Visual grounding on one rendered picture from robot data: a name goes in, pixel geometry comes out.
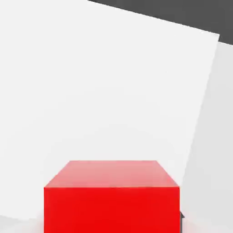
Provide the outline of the small red cube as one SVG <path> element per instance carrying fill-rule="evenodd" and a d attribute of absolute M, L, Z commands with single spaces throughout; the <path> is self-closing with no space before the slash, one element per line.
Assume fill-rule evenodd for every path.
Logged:
<path fill-rule="evenodd" d="M 44 233 L 180 229 L 180 187 L 156 161 L 70 161 L 44 187 Z"/>

